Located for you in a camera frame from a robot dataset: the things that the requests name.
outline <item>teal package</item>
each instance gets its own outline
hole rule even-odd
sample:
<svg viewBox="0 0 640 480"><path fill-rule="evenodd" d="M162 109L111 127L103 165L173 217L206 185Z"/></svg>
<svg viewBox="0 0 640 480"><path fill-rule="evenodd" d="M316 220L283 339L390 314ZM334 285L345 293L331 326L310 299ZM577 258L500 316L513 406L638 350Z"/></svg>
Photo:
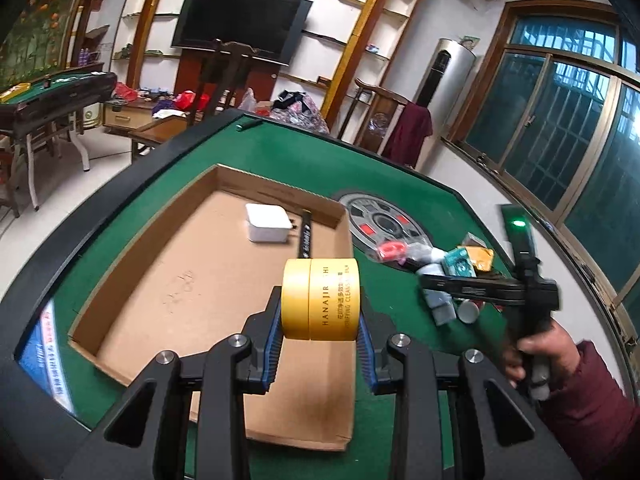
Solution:
<svg viewBox="0 0 640 480"><path fill-rule="evenodd" d="M444 255L442 267L447 276L462 276L464 278L474 278L476 272L469 258L469 253L464 247L453 249Z"/></svg>

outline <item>wooden chair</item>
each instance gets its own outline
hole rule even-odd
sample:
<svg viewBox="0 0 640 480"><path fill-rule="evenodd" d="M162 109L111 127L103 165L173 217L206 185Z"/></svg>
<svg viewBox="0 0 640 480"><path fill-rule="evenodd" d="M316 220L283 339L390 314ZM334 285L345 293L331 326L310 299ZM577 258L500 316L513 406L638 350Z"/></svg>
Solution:
<svg viewBox="0 0 640 480"><path fill-rule="evenodd" d="M198 87L189 108L186 118L173 116L155 120L137 130L127 133L131 138L131 161L136 160L144 151L172 137L181 134L189 126L193 126L197 120L203 120L207 116L215 115L219 111L231 107L231 99L239 88L244 88L251 71L254 56L258 50L243 43L234 41L229 43L214 42L214 50L202 60ZM215 84L216 89L199 117L198 105L205 92L207 84Z"/></svg>
<svg viewBox="0 0 640 480"><path fill-rule="evenodd" d="M10 208L16 218L20 217L18 203L15 201L14 188L11 183L11 168L14 154L0 148L0 186L4 187L6 198L0 198L0 205Z"/></svg>
<svg viewBox="0 0 640 480"><path fill-rule="evenodd" d="M366 84L360 79L356 79L355 83L358 87L358 91L356 92L356 95L351 102L351 106L347 111L347 115L342 122L340 132L338 133L338 139L342 139L344 136L358 102L363 102L360 101L360 96L365 92L371 93L373 94L373 98L369 103L369 110L360 124L360 128L356 134L355 140L353 141L353 145L369 150L370 152L379 153L384 147L383 141L388 138L389 133L392 130L392 119L396 114L396 110L398 110L399 106L406 106L410 101L400 94L396 94L395 92L391 92L380 86ZM386 120L387 126L383 135L381 135L379 131L372 131L369 127L371 120L376 116L385 118Z"/></svg>

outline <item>window frame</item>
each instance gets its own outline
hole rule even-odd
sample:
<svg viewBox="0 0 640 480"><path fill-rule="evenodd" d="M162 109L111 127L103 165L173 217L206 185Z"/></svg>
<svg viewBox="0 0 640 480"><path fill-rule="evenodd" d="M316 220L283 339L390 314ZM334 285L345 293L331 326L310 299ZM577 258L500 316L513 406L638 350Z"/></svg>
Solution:
<svg viewBox="0 0 640 480"><path fill-rule="evenodd" d="M617 64L566 50L509 43L516 27L516 22L518 19L526 16L578 18L614 26L616 29L614 59ZM474 159L478 158L481 153L467 144L465 139L471 132L479 116L482 106L489 94L489 90L497 77L498 69L504 56L506 54L524 54L545 57L543 69L540 72L538 81L500 161L494 162L484 159L482 160L482 164L491 170L493 176L500 181L501 185L508 189L516 199L533 209L540 217L552 224L558 234L560 243L575 257L575 260L584 263L591 274L593 274L594 286L599 290L604 303L608 305L608 309L616 314L616 322L620 324L621 335L624 339L629 357L636 371L640 372L640 346L638 346L638 331L640 331L640 327L636 329L624 309L624 299L626 295L636 283L640 282L640 256L638 266L628 281L620 290L615 290L596 261L578 241L577 237L564 225L564 221L587 186L606 145L609 134L612 133L611 129L623 86L629 86L633 90L640 92L640 73L636 74L620 66L622 62L623 37L619 17L613 8L606 4L585 0L523 0L508 2L505 4L494 38L473 82L472 88L474 90L467 95L456 120L449 130L447 140L455 143ZM602 112L593 137L578 165L574 177L556 208L550 210L533 195L532 192L518 182L515 177L506 172L505 162L524 131L525 123L538 102L544 82L554 62L566 62L608 76L609 88L607 89Z"/></svg>

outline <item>wall mural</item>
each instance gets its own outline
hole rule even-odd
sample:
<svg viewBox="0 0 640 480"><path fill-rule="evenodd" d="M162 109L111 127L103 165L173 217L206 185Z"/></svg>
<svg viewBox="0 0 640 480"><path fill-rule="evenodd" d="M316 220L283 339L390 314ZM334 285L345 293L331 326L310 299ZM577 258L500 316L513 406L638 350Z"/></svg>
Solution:
<svg viewBox="0 0 640 480"><path fill-rule="evenodd" d="M74 0L27 0L0 46L0 91L63 70L63 42Z"/></svg>

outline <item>human hand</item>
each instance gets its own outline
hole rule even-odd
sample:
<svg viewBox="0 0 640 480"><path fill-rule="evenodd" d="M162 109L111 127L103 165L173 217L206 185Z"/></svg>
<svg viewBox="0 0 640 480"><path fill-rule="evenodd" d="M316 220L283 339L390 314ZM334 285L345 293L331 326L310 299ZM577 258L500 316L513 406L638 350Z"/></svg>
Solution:
<svg viewBox="0 0 640 480"><path fill-rule="evenodd" d="M531 355L548 356L553 382L567 380L580 364L580 352L574 340L554 320L551 320L551 329L546 332L524 337L516 343L516 346L510 342L504 349L502 353L504 373L513 386L523 380L526 375L522 367L522 356L518 350Z"/></svg>

